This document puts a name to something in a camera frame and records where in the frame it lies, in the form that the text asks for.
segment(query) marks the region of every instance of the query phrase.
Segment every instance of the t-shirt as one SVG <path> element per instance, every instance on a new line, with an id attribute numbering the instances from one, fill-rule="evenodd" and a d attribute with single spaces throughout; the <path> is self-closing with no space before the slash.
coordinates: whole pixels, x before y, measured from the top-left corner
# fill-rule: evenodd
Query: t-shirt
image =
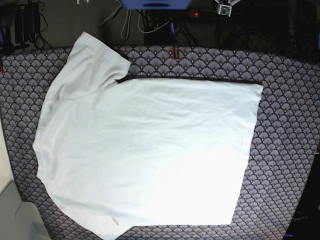
<path id="1" fill-rule="evenodd" d="M 83 33 L 50 86 L 33 148 L 54 203 L 104 240 L 132 226 L 228 225 L 263 87 L 147 78 Z"/>

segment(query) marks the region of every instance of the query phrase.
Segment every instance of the white wall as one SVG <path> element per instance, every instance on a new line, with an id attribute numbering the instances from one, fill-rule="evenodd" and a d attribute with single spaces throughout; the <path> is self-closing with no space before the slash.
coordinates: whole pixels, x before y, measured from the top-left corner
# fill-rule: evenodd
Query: white wall
<path id="1" fill-rule="evenodd" d="M 0 122 L 0 192 L 13 180 L 4 134 Z"/>

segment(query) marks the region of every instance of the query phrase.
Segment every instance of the blue device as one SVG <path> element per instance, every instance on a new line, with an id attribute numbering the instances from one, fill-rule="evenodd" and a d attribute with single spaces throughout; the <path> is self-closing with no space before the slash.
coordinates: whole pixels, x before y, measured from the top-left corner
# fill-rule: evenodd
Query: blue device
<path id="1" fill-rule="evenodd" d="M 126 9 L 186 9 L 191 0 L 121 0 Z"/>

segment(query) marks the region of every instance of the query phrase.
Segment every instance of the white t-shirt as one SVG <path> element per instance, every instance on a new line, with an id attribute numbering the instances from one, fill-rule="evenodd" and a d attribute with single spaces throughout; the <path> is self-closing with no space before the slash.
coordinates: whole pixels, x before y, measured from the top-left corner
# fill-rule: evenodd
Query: white t-shirt
<path id="1" fill-rule="evenodd" d="M 132 226 L 228 225 L 263 87 L 133 79 L 83 33 L 42 106 L 38 178 L 63 213 L 104 240 Z"/>

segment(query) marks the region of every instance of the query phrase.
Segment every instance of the gray patterned mat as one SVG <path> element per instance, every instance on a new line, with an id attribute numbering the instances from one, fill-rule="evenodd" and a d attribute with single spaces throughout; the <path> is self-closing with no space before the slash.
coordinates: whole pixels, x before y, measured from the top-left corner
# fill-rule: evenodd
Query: gray patterned mat
<path id="1" fill-rule="evenodd" d="M 133 227 L 119 239 L 281 240 L 304 190 L 320 139 L 319 65 L 201 47 L 181 47 L 180 61 L 172 60 L 170 47 L 115 49 L 132 62 L 130 74 L 134 76 L 234 79 L 264 86 L 249 166 L 232 224 Z M 97 240 L 57 208 L 36 178 L 38 164 L 32 143 L 41 106 L 70 50 L 58 48 L 2 58 L 2 124 L 22 200 L 37 206 L 52 239 Z"/>

